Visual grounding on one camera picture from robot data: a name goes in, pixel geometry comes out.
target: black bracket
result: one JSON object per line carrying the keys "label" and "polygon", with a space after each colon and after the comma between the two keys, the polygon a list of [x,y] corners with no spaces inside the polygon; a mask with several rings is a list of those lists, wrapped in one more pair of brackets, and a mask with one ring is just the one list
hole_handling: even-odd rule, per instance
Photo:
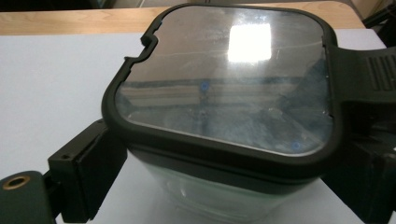
{"label": "black bracket", "polygon": [[94,122],[49,157],[49,171],[0,181],[0,223],[55,223],[93,219],[127,158],[126,147]]}

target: transparent lid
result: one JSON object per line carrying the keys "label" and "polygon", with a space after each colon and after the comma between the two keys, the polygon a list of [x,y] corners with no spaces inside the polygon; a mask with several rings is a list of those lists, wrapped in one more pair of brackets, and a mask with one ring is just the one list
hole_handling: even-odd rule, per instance
{"label": "transparent lid", "polygon": [[296,12],[182,7],[120,85],[127,121],[285,156],[332,132],[323,30]]}

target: white surface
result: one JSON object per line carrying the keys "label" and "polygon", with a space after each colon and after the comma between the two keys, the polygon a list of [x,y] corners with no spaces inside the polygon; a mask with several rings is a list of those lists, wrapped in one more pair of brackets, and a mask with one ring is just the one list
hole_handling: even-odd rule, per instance
{"label": "white surface", "polygon": [[[342,47],[378,45],[375,34],[337,31]],[[140,34],[0,36],[0,178],[44,173],[47,158],[101,118],[100,104],[124,56],[141,51]],[[165,200],[145,168],[130,156],[91,223],[218,223]],[[318,180],[257,223],[361,221]]]}

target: wooden surface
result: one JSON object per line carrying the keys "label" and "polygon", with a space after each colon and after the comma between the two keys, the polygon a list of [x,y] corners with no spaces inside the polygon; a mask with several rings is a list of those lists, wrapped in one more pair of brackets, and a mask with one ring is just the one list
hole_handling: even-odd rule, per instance
{"label": "wooden surface", "polygon": [[[256,4],[316,14],[334,29],[364,28],[354,10],[339,2]],[[167,7],[0,13],[0,35],[62,35],[144,32]]]}

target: brass screw hole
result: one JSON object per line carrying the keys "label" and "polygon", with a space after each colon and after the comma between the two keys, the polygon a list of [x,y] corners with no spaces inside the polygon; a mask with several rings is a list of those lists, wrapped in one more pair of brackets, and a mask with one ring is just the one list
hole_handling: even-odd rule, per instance
{"label": "brass screw hole", "polygon": [[28,175],[20,175],[16,176],[10,180],[8,180],[4,185],[3,189],[10,190],[10,189],[18,189],[29,182],[30,176]]}

